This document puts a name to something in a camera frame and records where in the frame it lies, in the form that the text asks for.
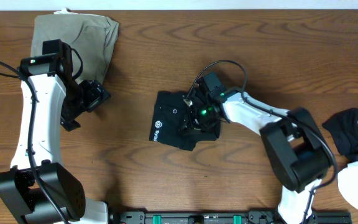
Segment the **black polo shirt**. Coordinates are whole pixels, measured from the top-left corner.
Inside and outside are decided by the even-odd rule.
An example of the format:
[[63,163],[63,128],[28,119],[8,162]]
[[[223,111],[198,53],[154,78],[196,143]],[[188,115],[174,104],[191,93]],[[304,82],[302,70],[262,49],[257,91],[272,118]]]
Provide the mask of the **black polo shirt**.
[[183,101],[184,91],[159,91],[154,106],[149,140],[192,151],[200,141],[215,141],[220,136],[221,124],[211,129],[199,129],[191,124],[188,106]]

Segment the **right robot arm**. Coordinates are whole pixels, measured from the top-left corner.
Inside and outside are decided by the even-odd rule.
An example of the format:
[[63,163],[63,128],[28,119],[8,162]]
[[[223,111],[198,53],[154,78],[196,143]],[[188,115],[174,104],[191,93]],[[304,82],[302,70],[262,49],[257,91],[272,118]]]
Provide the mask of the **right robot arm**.
[[182,97],[186,117],[180,131],[199,135],[225,120],[261,137],[273,173],[282,185],[277,212],[285,223],[307,223],[315,192],[326,186],[336,167],[331,150],[309,111],[285,110],[262,103],[243,90],[196,90]]

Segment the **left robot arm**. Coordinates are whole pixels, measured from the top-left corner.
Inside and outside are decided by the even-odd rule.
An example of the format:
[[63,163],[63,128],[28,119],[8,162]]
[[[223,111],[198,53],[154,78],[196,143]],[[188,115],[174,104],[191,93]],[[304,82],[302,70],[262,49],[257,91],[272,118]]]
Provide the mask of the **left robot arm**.
[[17,223],[109,223],[107,204],[85,196],[60,154],[62,106],[74,83],[69,59],[54,53],[21,61],[19,142],[10,170],[0,173],[0,198]]

